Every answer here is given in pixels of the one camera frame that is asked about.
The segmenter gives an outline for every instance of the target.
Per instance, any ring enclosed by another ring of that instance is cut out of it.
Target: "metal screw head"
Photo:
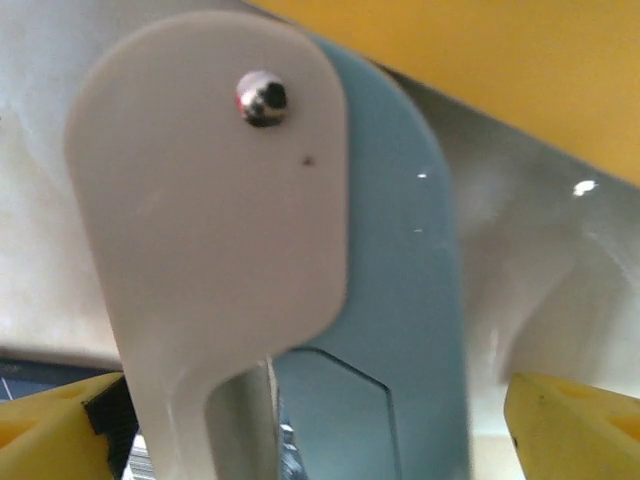
[[[236,87],[236,105],[249,125],[273,127],[287,116],[287,93],[282,80],[273,73],[249,72]]]

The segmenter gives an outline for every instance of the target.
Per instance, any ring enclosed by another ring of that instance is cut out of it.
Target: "light blue plastic part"
[[[318,41],[349,107],[349,288],[335,324],[275,361],[310,480],[469,478],[446,164],[380,70]]]

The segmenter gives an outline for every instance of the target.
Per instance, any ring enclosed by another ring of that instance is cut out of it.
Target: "white surface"
[[[277,127],[251,127],[236,110],[236,84],[257,67],[283,79],[289,116]],[[338,315],[347,151],[337,73],[283,23],[182,15],[135,35],[89,76],[65,152],[160,479],[256,478],[252,462],[229,453],[238,432],[211,413],[211,392]],[[275,443],[273,423],[256,423]]]
[[[208,4],[0,0],[5,353],[117,362],[60,153],[63,119],[105,46]],[[476,470],[481,480],[515,480],[506,473],[514,456],[500,436],[512,370],[640,396],[640,195],[434,94],[421,103],[454,172]],[[574,196],[584,180],[598,185]]]

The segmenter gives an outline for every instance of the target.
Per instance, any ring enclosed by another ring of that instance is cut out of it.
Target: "yellow object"
[[[516,374],[505,417],[528,480],[640,478],[640,400]]]
[[[110,460],[137,430],[135,416],[122,416],[122,383],[122,374],[102,375],[0,405],[0,479],[113,480]]]
[[[637,0],[249,0],[640,185]]]

